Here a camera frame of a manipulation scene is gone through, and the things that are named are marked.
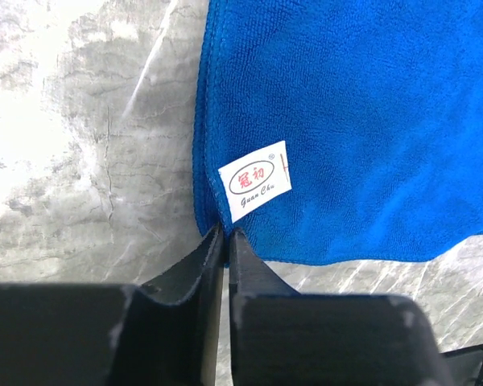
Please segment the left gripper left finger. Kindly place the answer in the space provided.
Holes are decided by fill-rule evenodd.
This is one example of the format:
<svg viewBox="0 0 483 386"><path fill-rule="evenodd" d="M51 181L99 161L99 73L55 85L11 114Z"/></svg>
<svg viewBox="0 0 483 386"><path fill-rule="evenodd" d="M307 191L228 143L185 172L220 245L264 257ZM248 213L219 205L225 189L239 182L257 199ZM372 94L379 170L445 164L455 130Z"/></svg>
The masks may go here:
<svg viewBox="0 0 483 386"><path fill-rule="evenodd" d="M212 385L224 236L141 284L0 283L0 385Z"/></svg>

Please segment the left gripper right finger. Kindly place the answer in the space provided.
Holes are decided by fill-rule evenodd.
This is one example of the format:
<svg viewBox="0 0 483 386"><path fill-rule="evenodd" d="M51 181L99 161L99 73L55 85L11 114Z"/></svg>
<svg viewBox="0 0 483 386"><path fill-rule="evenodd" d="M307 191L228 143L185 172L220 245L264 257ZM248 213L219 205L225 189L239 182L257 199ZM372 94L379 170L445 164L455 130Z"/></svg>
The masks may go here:
<svg viewBox="0 0 483 386"><path fill-rule="evenodd" d="M450 385L426 315L393 295L302 294L229 241L231 373L236 385Z"/></svg>

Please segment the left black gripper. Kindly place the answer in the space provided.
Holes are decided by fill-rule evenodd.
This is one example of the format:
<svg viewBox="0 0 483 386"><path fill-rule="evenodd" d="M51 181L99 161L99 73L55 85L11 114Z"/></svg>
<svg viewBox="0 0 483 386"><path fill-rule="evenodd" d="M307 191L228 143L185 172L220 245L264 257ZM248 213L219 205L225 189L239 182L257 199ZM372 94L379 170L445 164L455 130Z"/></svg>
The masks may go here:
<svg viewBox="0 0 483 386"><path fill-rule="evenodd" d="M483 386L483 344L447 351L443 356L455 385Z"/></svg>

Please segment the blue towel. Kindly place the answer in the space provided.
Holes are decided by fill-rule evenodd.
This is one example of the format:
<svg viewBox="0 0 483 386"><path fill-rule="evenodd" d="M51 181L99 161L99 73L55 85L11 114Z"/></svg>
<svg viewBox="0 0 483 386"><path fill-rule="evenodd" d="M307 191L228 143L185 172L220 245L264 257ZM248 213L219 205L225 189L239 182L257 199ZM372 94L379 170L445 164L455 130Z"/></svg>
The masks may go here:
<svg viewBox="0 0 483 386"><path fill-rule="evenodd" d="M212 1L201 233L270 261L429 261L483 234L483 1Z"/></svg>

